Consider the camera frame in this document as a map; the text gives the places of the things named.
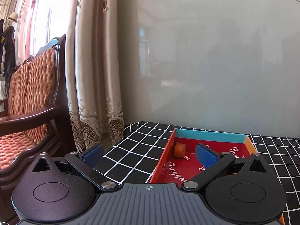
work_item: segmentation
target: hanging clothes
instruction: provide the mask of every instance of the hanging clothes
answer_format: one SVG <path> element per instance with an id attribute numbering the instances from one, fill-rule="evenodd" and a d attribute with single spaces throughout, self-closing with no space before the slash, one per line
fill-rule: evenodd
<path id="1" fill-rule="evenodd" d="M 4 19 L 0 20 L 0 74 L 3 73 L 4 70 L 4 59 L 3 59 L 3 45 L 4 42 L 2 42 L 2 33 L 3 33 L 3 25 L 4 25 Z"/>
<path id="2" fill-rule="evenodd" d="M 8 27 L 3 33 L 5 57 L 4 57 L 4 70 L 3 76 L 6 83 L 10 83 L 11 76 L 15 72 L 16 58 L 15 58 L 15 29 L 13 26 Z"/>
<path id="3" fill-rule="evenodd" d="M 4 43 L 4 41 L 1 43 L 1 47 L 2 47 L 2 49 L 0 48 L 0 50 L 1 50 L 1 62 L 0 62 L 0 72 L 1 72 L 1 74 L 3 74 L 4 73 L 4 63 L 5 63 L 5 43 Z"/>

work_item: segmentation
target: crosshair marking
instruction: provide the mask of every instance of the crosshair marking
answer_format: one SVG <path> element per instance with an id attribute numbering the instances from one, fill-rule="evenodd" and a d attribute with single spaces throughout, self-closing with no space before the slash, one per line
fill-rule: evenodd
<path id="1" fill-rule="evenodd" d="M 152 189 L 154 189 L 154 187 L 149 185 L 149 186 L 146 187 L 146 189 L 152 190 Z"/>

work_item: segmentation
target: window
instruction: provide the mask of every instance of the window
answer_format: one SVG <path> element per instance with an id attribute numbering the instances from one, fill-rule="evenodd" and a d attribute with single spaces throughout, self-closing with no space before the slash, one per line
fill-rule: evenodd
<path id="1" fill-rule="evenodd" d="M 67 32 L 71 0 L 34 0 L 26 44 L 26 57 Z"/>
<path id="2" fill-rule="evenodd" d="M 139 28 L 139 62 L 140 75 L 150 75 L 150 61 L 149 61 L 149 40 L 145 28 Z"/>

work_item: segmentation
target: gray wall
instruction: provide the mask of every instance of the gray wall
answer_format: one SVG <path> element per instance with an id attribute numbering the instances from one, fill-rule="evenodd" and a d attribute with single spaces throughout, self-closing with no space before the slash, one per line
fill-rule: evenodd
<path id="1" fill-rule="evenodd" d="M 125 123 L 300 136 L 296 0 L 118 0 Z"/>

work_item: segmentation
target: gray ribbed plate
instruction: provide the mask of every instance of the gray ribbed plate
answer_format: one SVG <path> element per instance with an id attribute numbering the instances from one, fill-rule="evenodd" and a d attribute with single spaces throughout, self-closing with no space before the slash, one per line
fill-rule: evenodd
<path id="1" fill-rule="evenodd" d="M 124 184 L 120 191 L 100 195 L 88 212 L 65 224 L 232 225 L 212 214 L 199 195 L 181 192 L 176 184 Z"/>

